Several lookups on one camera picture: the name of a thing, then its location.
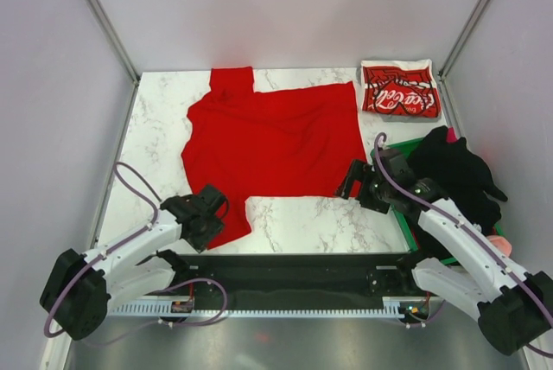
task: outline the black cloth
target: black cloth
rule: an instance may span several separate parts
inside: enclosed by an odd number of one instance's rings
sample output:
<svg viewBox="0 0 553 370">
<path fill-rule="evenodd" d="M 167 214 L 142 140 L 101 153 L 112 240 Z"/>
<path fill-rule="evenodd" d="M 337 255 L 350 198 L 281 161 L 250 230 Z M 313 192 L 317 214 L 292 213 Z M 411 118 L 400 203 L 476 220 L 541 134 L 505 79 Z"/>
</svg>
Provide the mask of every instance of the black cloth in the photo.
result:
<svg viewBox="0 0 553 370">
<path fill-rule="evenodd" d="M 447 126 L 435 128 L 411 152 L 407 162 L 417 178 L 437 182 L 461 213 L 472 223 L 480 225 L 482 233 L 489 236 L 501 219 L 501 209 L 488 196 L 500 201 L 507 201 L 507 196 L 493 183 L 492 172 L 484 160 L 467 149 L 467 139 L 462 137 L 449 144 L 447 136 Z M 439 247 L 437 240 L 420 227 L 413 228 L 421 247 L 443 253 L 444 248 Z"/>
</svg>

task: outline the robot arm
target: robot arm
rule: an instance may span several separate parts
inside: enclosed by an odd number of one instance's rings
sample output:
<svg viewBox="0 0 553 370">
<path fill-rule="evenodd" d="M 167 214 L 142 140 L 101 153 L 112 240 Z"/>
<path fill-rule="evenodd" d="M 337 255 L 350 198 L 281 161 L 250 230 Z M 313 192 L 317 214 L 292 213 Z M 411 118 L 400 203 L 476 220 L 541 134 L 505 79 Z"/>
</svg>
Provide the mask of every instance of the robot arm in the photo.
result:
<svg viewBox="0 0 553 370">
<path fill-rule="evenodd" d="M 143 233 L 129 231 L 82 254 L 65 251 L 55 262 L 41 306 L 51 312 L 69 282 L 86 269 L 60 301 L 54 319 L 74 340 L 87 337 L 112 309 L 167 288 L 179 268 L 186 266 L 170 251 L 157 251 L 178 239 L 186 240 L 197 252 L 204 251 L 223 229 L 216 213 L 224 204 L 228 204 L 226 198 L 207 185 L 198 195 L 164 201 L 156 221 Z"/>
<path fill-rule="evenodd" d="M 410 272 L 417 286 L 471 316 L 482 334 L 503 354 L 514 353 L 549 330 L 548 320 L 523 286 L 530 288 L 548 311 L 553 311 L 550 277 L 544 272 L 531 275 L 501 253 L 437 184 L 414 176 L 400 151 L 381 150 L 379 158 L 375 167 L 354 161 L 337 195 L 347 198 L 353 183 L 360 182 L 356 199 L 361 207 L 387 213 L 392 205 L 442 243 L 462 266 L 457 271 L 436 258 L 421 260 L 416 254 L 416 261 L 410 262 Z M 419 201 L 400 193 L 397 186 Z"/>
</svg>

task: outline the white marble tabletop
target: white marble tabletop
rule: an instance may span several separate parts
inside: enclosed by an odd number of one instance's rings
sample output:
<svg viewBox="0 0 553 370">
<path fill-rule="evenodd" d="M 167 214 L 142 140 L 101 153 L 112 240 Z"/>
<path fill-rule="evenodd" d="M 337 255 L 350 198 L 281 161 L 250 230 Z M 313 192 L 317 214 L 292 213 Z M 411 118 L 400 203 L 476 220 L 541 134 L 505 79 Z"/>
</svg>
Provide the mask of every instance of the white marble tabletop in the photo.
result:
<svg viewBox="0 0 553 370">
<path fill-rule="evenodd" d="M 209 71 L 144 73 L 124 140 L 121 161 L 138 169 L 165 199 L 190 193 L 181 152 L 190 138 L 190 105 L 209 92 Z M 359 109 L 363 93 L 355 68 L 275 69 L 254 71 L 255 89 L 267 92 L 335 82 L 355 81 Z M 359 112 L 359 128 L 368 152 L 376 135 L 385 131 L 388 144 L 424 137 L 442 117 L 431 122 L 391 122 Z M 125 178 L 138 187 L 131 173 Z M 378 214 L 356 200 L 323 197 L 251 197 L 246 212 L 252 232 L 208 253 L 323 253 L 404 252 L 408 249 L 393 214 Z M 114 182 L 105 211 L 99 242 L 105 243 L 130 228 L 143 225 L 149 207 Z M 184 241 L 171 246 L 178 253 L 193 253 Z"/>
</svg>

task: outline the green basket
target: green basket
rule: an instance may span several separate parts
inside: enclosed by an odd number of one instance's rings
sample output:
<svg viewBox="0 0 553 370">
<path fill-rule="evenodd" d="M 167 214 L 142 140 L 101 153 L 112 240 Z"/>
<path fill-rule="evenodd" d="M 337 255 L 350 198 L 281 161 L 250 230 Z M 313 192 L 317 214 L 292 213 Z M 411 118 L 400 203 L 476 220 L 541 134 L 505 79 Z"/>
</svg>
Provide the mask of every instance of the green basket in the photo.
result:
<svg viewBox="0 0 553 370">
<path fill-rule="evenodd" d="M 390 145 L 390 148 L 398 149 L 403 152 L 405 156 L 409 156 L 409 154 L 418 146 L 418 144 L 420 144 L 422 140 L 422 138 L 411 139 L 410 141 L 405 141 L 403 143 L 392 144 Z M 374 158 L 374 150 L 371 151 L 371 158 Z M 394 213 L 394 216 L 396 216 L 397 223 L 399 224 L 399 227 L 404 234 L 405 241 L 407 241 L 409 249 L 413 252 L 417 251 L 419 249 L 418 244 L 416 243 L 415 237 L 413 236 L 409 225 L 407 225 L 407 220 L 405 219 L 405 216 L 399 213 L 395 208 L 392 208 L 392 212 Z M 498 224 L 495 225 L 495 231 L 498 236 L 503 236 L 503 231 Z M 457 262 L 457 259 L 455 258 L 448 258 L 442 261 L 444 265 L 451 265 L 455 262 Z"/>
</svg>

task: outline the red shirt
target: red shirt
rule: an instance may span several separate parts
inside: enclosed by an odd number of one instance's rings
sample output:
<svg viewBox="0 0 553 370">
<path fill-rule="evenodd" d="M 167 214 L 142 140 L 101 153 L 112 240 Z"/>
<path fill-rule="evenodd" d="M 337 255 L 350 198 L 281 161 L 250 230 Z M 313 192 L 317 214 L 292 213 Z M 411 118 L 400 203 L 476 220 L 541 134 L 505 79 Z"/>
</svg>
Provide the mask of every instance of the red shirt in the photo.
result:
<svg viewBox="0 0 553 370">
<path fill-rule="evenodd" d="M 365 160 L 352 82 L 259 93 L 245 67 L 214 69 L 210 86 L 188 109 L 182 152 L 192 191 L 212 184 L 230 203 L 210 248 L 251 231 L 248 197 L 331 197 L 352 160 Z"/>
</svg>

